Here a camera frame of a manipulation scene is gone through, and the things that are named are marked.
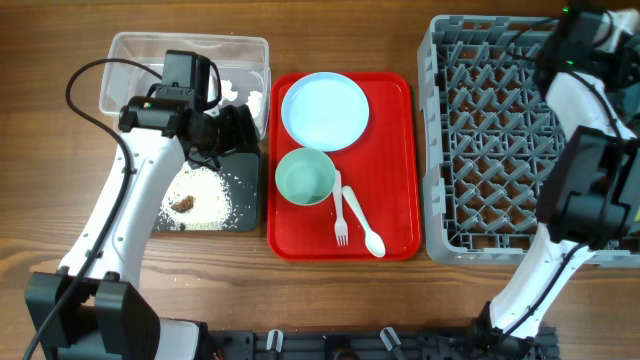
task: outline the red tray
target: red tray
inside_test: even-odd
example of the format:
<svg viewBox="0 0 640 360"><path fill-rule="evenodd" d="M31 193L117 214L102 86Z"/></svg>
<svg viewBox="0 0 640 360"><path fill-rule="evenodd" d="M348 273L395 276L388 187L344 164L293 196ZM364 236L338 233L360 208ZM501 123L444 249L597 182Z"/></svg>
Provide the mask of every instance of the red tray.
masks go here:
<svg viewBox="0 0 640 360"><path fill-rule="evenodd" d="M280 108L287 90L307 74L278 79L271 92L267 239L271 250L291 261L378 260L364 245L364 231L343 200L349 245L338 247L333 231L333 197L314 206L297 206L278 192L276 167L301 147L287 133ZM380 234L387 254L380 260L404 260L422 244L422 222L413 137L411 92L393 73L347 73L369 101L369 123L347 148L328 152L342 174L342 185L356 193L371 228Z"/></svg>

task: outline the clear plastic container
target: clear plastic container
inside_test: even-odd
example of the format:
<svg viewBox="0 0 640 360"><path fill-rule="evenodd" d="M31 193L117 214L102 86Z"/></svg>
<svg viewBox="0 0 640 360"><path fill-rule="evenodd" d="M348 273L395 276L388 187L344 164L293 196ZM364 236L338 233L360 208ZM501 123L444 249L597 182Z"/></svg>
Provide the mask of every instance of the clear plastic container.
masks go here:
<svg viewBox="0 0 640 360"><path fill-rule="evenodd" d="M193 51L213 61L218 66L223 82L223 100L219 106L239 106L248 103L260 138L264 138L269 118L267 104L271 89L269 44L265 39L225 35L121 32L113 38L109 58L133 60L162 74L167 50ZM156 82L158 80L153 75L135 66L107 64L102 76L100 111L117 122L120 109L129 99L135 95L144 96L149 87Z"/></svg>

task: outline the plastic fork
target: plastic fork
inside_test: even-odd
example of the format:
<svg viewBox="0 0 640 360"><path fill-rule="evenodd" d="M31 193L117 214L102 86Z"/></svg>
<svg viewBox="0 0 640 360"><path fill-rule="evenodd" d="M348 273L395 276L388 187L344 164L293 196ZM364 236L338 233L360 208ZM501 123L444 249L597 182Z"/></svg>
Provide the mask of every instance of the plastic fork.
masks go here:
<svg viewBox="0 0 640 360"><path fill-rule="evenodd" d="M338 246L347 246L349 244L349 229L342 216L342 177L338 170L336 170L336 182L333 184L333 202L336 205L336 224L333 227L336 232L336 240Z"/></svg>

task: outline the brown food scrap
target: brown food scrap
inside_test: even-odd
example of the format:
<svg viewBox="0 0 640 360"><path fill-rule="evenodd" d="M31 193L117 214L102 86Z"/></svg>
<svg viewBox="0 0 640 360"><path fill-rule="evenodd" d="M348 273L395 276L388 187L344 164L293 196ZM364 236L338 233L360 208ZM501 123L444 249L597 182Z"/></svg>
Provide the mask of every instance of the brown food scrap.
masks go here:
<svg viewBox="0 0 640 360"><path fill-rule="evenodd" d="M191 195L187 195L186 198L178 201L177 203L171 205L171 209L179 212L179 213L184 213L187 212L189 210L191 210L193 208L193 203L195 202L196 198L194 198Z"/></svg>

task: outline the plastic bin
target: plastic bin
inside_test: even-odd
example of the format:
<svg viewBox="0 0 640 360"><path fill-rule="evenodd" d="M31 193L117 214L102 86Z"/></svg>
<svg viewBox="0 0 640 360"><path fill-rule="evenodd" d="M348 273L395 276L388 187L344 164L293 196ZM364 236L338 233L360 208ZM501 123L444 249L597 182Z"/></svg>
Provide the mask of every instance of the plastic bin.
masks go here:
<svg viewBox="0 0 640 360"><path fill-rule="evenodd" d="M518 264L537 228L540 188L565 138L532 81L533 64L504 45L541 18L441 15L418 50L425 122L423 216L429 256L446 264ZM510 45L535 56L553 25ZM640 267L640 237L589 261Z"/></svg>
<svg viewBox="0 0 640 360"><path fill-rule="evenodd" d="M220 106L242 105L250 102L260 137L267 129L271 71L269 45L263 38L203 34L174 34L149 32L118 33L111 43L110 58L139 62L162 74L167 50L193 51L215 62L223 80L223 90L230 95ZM117 122L122 106L135 95L145 95L158 82L153 75L126 64L107 64L102 77L100 111Z"/></svg>

